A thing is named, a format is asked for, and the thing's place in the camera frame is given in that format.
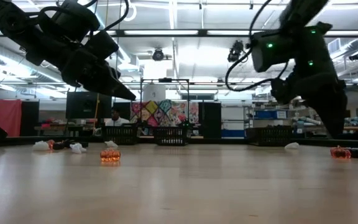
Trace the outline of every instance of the colorful artwork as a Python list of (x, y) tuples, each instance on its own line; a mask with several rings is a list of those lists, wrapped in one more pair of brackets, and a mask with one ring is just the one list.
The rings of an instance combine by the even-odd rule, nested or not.
[(193, 124), (198, 123), (198, 103), (190, 103), (190, 115), (187, 117), (187, 102), (174, 102), (171, 100), (149, 101), (132, 103), (131, 122), (136, 122), (140, 117), (142, 108), (142, 120), (151, 126), (177, 126), (186, 118)]

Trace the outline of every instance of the crumpled white paper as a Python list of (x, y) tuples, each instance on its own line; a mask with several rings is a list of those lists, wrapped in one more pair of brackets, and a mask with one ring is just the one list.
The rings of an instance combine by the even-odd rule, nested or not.
[(284, 149), (299, 149), (299, 144), (297, 142), (293, 142), (290, 144), (287, 144)]
[(108, 141), (108, 142), (104, 142), (106, 143), (107, 147), (113, 147), (113, 148), (117, 148), (118, 145), (116, 143), (114, 143), (113, 141)]
[(48, 145), (48, 143), (46, 143), (44, 141), (39, 141), (39, 142), (36, 142), (32, 146), (32, 150), (33, 151), (49, 151), (49, 145)]
[(82, 147), (81, 143), (71, 144), (70, 145), (72, 153), (81, 154), (86, 152), (86, 149)]

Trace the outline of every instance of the red curtain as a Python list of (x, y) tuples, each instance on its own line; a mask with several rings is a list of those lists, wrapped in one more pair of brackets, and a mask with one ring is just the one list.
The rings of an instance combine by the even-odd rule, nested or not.
[(20, 136), (21, 119), (21, 100), (0, 100), (0, 127), (9, 137)]

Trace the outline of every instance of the black monitor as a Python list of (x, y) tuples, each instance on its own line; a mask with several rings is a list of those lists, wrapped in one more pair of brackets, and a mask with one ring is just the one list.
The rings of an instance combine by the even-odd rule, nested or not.
[[(94, 118), (97, 101), (97, 93), (67, 93), (66, 119)], [(111, 96), (99, 94), (97, 118), (111, 118)]]

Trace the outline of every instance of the black plastic crate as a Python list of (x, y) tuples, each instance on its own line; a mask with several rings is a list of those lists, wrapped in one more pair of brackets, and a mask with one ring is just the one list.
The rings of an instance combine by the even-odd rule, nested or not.
[(156, 127), (154, 140), (159, 146), (186, 146), (191, 136), (189, 127)]
[(291, 126), (247, 128), (247, 139), (257, 146), (286, 146), (291, 143)]
[(135, 145), (139, 140), (141, 129), (137, 126), (102, 127), (104, 141), (113, 141), (117, 145)]

